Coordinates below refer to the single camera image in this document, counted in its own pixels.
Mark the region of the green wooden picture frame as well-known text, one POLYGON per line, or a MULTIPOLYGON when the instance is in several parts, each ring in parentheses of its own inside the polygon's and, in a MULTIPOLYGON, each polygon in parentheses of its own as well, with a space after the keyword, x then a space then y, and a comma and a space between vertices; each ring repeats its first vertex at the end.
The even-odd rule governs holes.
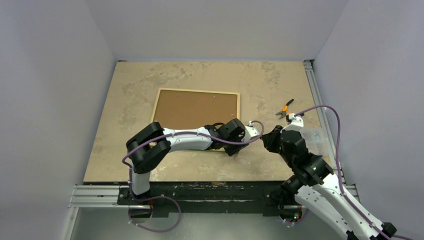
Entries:
POLYGON ((151 122, 175 130, 197 129, 241 118, 239 92, 159 88, 151 122))

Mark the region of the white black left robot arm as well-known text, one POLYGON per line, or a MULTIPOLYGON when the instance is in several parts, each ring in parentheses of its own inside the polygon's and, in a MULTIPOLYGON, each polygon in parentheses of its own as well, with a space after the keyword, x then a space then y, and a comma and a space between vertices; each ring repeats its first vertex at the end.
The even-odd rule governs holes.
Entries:
POLYGON ((221 150, 228 156, 258 140, 262 130, 255 121, 244 125, 238 118, 227 123, 216 122, 196 129, 171 129, 155 121, 130 138, 122 162, 129 167, 129 197, 138 205, 149 199, 150 175, 169 153, 185 150, 221 150))

